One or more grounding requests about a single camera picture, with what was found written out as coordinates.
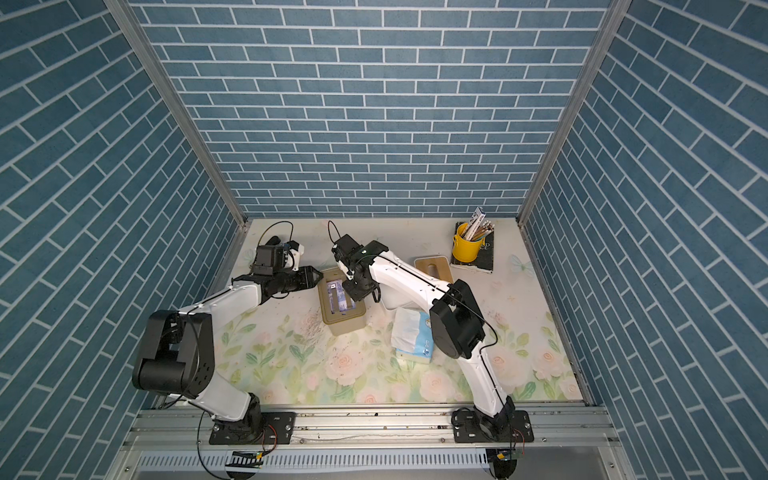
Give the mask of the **purple tissue paper pack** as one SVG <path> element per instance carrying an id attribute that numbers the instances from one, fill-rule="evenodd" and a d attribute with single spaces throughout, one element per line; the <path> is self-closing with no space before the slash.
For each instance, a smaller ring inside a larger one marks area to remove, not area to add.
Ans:
<path id="1" fill-rule="evenodd" d="M 332 314 L 346 314 L 356 307 L 355 301 L 347 296 L 342 283 L 342 280 L 332 280 L 327 283 L 330 312 Z"/>

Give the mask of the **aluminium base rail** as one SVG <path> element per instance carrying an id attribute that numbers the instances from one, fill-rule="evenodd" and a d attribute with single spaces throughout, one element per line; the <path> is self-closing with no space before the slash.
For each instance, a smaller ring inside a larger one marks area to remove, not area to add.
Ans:
<path id="1" fill-rule="evenodd" d="M 280 441 L 211 445 L 212 423 L 191 407 L 143 410 L 110 479 L 489 479 L 509 450 L 516 479 L 631 479 L 603 407 L 523 403 L 532 439 L 466 443 L 452 404 L 294 406 Z"/>

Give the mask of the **blue white tissue pack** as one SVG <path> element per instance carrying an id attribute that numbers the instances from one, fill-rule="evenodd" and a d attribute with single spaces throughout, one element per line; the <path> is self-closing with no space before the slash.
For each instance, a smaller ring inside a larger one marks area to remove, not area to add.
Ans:
<path id="1" fill-rule="evenodd" d="M 429 315 L 422 310 L 396 309 L 391 345 L 398 358 L 429 364 L 435 351 Z"/>

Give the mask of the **floral table mat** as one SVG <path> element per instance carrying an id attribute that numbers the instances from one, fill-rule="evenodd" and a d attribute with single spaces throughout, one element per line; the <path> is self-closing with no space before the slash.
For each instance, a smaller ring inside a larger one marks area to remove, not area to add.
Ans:
<path id="1" fill-rule="evenodd" d="M 495 224 L 492 273 L 455 268 L 487 320 L 492 367 L 516 403 L 579 401 L 582 392 L 513 219 Z M 220 375 L 265 404 L 454 403 L 472 395 L 458 363 L 402 360 L 391 345 L 395 310 L 368 302 L 356 330 L 335 335 L 316 290 L 271 299 L 215 335 Z"/>

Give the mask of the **white box wooden lid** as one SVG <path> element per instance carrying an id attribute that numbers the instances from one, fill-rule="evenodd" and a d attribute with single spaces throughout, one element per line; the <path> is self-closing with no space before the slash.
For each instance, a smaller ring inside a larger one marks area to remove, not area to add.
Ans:
<path id="1" fill-rule="evenodd" d="M 416 258 L 413 265 L 421 272 L 447 283 L 453 282 L 450 264 L 445 256 Z"/>

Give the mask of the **white tissue box base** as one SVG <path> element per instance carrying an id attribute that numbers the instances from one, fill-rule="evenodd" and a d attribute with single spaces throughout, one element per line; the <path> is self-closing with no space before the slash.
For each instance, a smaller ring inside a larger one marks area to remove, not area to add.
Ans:
<path id="1" fill-rule="evenodd" d="M 379 286 L 381 290 L 381 303 L 386 309 L 394 310 L 411 303 L 408 295 L 402 293 L 400 290 L 387 286 L 383 283 L 380 283 Z"/>

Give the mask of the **yellow pen cup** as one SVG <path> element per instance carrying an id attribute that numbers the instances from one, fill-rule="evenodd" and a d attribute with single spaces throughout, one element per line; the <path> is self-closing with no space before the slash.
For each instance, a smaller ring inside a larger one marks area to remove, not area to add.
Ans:
<path id="1" fill-rule="evenodd" d="M 456 264 L 469 264 L 474 262 L 485 245 L 484 239 L 472 241 L 463 238 L 462 234 L 467 229 L 467 226 L 468 224 L 466 222 L 456 224 L 452 245 L 452 261 Z"/>

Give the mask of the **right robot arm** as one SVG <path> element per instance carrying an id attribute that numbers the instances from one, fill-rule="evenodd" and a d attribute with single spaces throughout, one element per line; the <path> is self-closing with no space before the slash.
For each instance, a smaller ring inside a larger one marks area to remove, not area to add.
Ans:
<path id="1" fill-rule="evenodd" d="M 515 445 L 534 440 L 528 414 L 516 409 L 493 371 L 484 344 L 487 322 L 466 282 L 432 277 L 378 241 L 361 245 L 344 235 L 333 242 L 332 253 L 346 276 L 342 287 L 354 301 L 369 295 L 379 299 L 384 285 L 429 315 L 435 345 L 457 361 L 470 387 L 474 405 L 470 425 L 480 430 L 470 443 L 488 440 Z"/>

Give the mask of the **black book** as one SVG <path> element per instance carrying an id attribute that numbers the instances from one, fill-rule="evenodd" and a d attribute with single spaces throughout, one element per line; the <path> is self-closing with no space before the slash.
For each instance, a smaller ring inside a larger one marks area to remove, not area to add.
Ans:
<path id="1" fill-rule="evenodd" d="M 452 261 L 452 252 L 450 264 L 455 267 L 471 268 L 486 273 L 492 273 L 494 269 L 494 234 L 490 233 L 484 238 L 485 245 L 481 249 L 478 258 L 469 264 L 456 264 Z"/>

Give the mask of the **beige black stapler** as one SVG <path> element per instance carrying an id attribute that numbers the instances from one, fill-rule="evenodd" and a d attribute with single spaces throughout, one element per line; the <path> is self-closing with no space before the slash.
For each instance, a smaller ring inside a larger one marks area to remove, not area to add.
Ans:
<path id="1" fill-rule="evenodd" d="M 273 235 L 269 240 L 264 242 L 263 245 L 270 248 L 278 247 L 282 245 L 282 241 L 277 235 Z"/>

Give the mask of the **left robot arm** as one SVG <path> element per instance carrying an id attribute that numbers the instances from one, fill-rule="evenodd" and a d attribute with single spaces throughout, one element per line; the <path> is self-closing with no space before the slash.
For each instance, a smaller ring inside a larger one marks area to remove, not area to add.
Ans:
<path id="1" fill-rule="evenodd" d="M 180 310 L 153 312 L 139 342 L 134 387 L 186 399 L 209 414 L 213 445 L 278 441 L 258 397 L 216 372 L 215 335 L 271 298 L 315 287 L 323 274 L 300 264 L 303 253 L 297 241 L 274 236 L 256 248 L 250 271 L 224 290 Z"/>

